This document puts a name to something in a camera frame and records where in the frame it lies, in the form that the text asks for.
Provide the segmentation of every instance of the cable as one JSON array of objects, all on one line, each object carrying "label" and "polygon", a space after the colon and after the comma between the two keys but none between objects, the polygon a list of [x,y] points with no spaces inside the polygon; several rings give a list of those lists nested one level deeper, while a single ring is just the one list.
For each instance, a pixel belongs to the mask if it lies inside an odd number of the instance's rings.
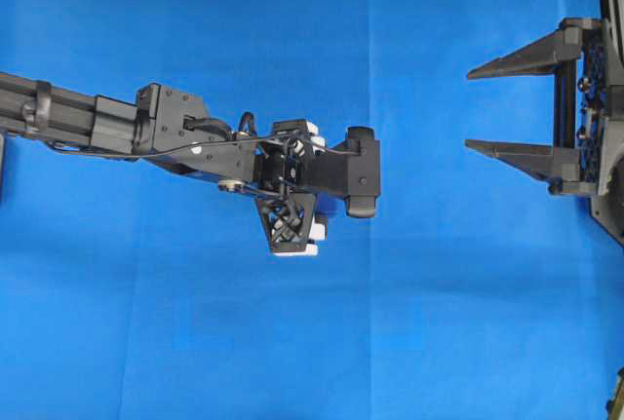
[{"label": "cable", "polygon": [[276,135],[267,135],[265,137],[249,137],[238,140],[217,140],[217,141],[206,141],[206,142],[197,142],[195,144],[187,144],[182,145],[181,147],[176,147],[175,149],[163,150],[162,152],[157,152],[154,154],[107,154],[105,152],[89,152],[84,150],[66,150],[56,147],[52,142],[47,142],[46,145],[51,150],[63,154],[63,155],[82,155],[85,157],[101,157],[104,159],[152,159],[156,157],[162,157],[163,155],[175,154],[176,152],[181,152],[187,149],[193,149],[195,147],[217,147],[219,145],[236,145],[236,144],[246,144],[253,142],[270,142],[274,140],[280,140],[285,138],[285,136],[276,136]]},{"label": "cable", "polygon": [[257,135],[257,132],[255,131],[255,116],[249,111],[243,113],[243,116],[241,117],[241,122],[238,125],[238,131],[244,132],[245,126],[247,126],[248,128],[247,133],[249,135]]},{"label": "cable", "polygon": [[182,152],[187,149],[193,149],[196,147],[217,147],[220,145],[236,145],[243,143],[258,143],[258,142],[273,142],[277,140],[283,139],[297,139],[303,143],[312,145],[324,152],[329,152],[334,155],[360,155],[360,152],[354,152],[351,150],[335,150],[330,149],[322,144],[314,142],[310,139],[306,139],[300,135],[266,135],[264,137],[249,137],[249,138],[241,138],[237,140],[217,140],[217,141],[206,141],[206,142],[197,142],[195,144],[187,144],[181,147],[176,147],[175,149],[163,150],[162,152],[157,152],[153,154],[109,154],[105,152],[90,152],[84,150],[67,150],[56,147],[53,142],[46,142],[46,145],[49,149],[53,150],[62,155],[80,155],[83,157],[101,157],[103,159],[121,159],[121,160],[134,160],[134,159],[153,159],[157,157],[162,157],[163,155],[175,154],[177,152]]}]

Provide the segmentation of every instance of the blue fabric background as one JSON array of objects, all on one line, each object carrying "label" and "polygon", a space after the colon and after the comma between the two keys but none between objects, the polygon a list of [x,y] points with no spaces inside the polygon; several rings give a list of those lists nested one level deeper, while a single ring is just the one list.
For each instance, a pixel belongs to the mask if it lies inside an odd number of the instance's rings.
[{"label": "blue fabric background", "polygon": [[598,0],[0,0],[0,68],[259,129],[382,141],[378,217],[268,255],[253,204],[11,140],[0,418],[594,419],[624,365],[624,259],[582,203],[467,151],[551,141],[552,80],[466,72]]}]

